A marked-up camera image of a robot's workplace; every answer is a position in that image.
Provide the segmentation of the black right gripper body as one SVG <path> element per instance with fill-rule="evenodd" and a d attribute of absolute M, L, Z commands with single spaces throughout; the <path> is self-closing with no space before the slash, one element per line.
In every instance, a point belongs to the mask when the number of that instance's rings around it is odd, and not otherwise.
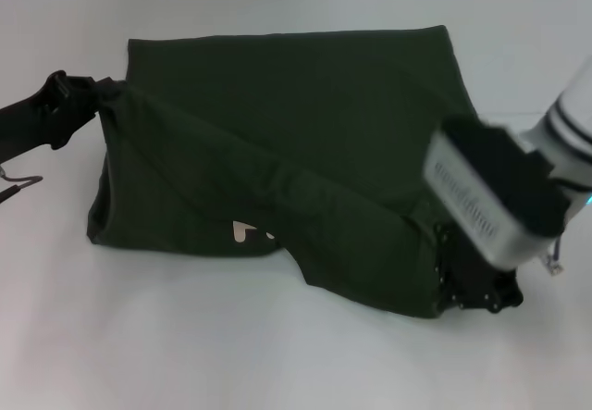
<path fill-rule="evenodd" d="M 456 306 L 461 309 L 487 309 L 484 294 L 487 283 L 498 273 L 468 241 L 456 231 L 456 250 L 452 257 L 452 273 L 456 283 Z"/>

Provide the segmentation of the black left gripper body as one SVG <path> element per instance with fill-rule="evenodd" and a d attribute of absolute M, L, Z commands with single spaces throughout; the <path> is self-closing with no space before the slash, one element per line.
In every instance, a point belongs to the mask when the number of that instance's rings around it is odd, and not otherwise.
<path fill-rule="evenodd" d="M 58 148 L 52 126 L 58 97 L 47 91 L 1 109 L 1 162 L 5 163 L 39 146 Z"/>

